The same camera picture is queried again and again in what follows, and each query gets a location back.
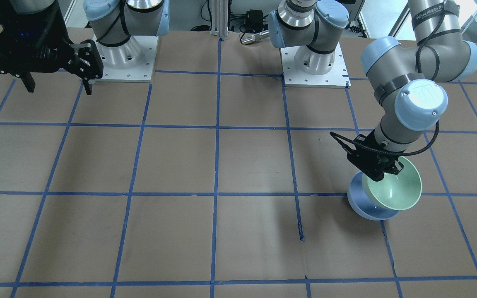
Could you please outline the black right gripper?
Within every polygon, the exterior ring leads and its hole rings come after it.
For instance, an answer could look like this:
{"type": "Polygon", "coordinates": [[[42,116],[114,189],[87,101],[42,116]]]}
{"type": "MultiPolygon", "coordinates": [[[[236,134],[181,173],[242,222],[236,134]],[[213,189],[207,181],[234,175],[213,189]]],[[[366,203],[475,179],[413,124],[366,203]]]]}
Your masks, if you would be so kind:
{"type": "Polygon", "coordinates": [[[56,0],[0,0],[0,73],[17,75],[29,93],[31,73],[53,73],[70,66],[85,92],[102,79],[104,64],[94,40],[73,44],[56,0]]]}

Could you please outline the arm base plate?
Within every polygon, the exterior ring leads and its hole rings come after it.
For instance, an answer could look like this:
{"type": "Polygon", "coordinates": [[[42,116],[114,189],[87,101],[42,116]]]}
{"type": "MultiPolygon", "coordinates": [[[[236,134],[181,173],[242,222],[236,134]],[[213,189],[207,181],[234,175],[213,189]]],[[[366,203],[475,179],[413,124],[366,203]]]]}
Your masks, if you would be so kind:
{"type": "Polygon", "coordinates": [[[280,49],[284,84],[287,87],[344,88],[350,79],[340,44],[335,51],[320,54],[307,46],[280,49]]]}
{"type": "Polygon", "coordinates": [[[104,65],[96,82],[152,82],[158,36],[132,36],[124,45],[106,47],[97,43],[104,65]]]}

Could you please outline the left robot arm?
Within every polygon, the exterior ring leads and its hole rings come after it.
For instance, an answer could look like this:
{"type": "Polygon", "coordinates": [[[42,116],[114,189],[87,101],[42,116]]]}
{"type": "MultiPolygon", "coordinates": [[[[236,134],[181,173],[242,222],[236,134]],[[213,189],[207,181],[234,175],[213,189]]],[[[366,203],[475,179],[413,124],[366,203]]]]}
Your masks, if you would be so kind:
{"type": "MultiPolygon", "coordinates": [[[[166,0],[86,0],[85,15],[98,43],[99,61],[118,66],[113,53],[135,58],[134,36],[164,36],[169,29],[166,0]]],[[[347,152],[347,159],[373,181],[399,174],[408,147],[439,119],[448,96],[439,86],[466,78],[477,70],[477,45],[462,38],[459,6],[453,0],[409,0],[417,45],[404,48],[393,36],[374,40],[360,60],[384,109],[377,127],[351,141],[331,133],[347,152]]],[[[275,11],[261,16],[267,30],[242,39],[249,45],[269,37],[276,48],[297,47],[295,65],[304,73],[323,75],[332,68],[335,49],[349,23],[349,12],[336,0],[282,0],[275,11]]]]}

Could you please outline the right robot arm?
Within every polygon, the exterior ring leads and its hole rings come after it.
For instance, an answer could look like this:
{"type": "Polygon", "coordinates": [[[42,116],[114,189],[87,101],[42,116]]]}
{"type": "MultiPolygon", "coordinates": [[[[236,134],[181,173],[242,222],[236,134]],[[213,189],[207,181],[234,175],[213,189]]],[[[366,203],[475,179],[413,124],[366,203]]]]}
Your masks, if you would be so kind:
{"type": "Polygon", "coordinates": [[[88,95],[104,66],[142,56],[135,36],[164,36],[170,28],[167,0],[86,0],[85,15],[95,39],[73,42],[56,0],[0,0],[0,73],[35,89],[32,73],[60,69],[77,75],[88,95]]]}

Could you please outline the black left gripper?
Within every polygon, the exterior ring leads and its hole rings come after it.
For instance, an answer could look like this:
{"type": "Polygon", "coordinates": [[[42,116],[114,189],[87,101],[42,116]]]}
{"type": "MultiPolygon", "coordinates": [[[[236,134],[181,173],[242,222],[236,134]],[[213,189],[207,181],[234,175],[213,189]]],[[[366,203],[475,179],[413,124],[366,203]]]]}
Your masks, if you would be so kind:
{"type": "Polygon", "coordinates": [[[373,181],[381,181],[385,174],[399,174],[405,165],[397,156],[369,151],[356,146],[347,153],[347,159],[373,181]]]}

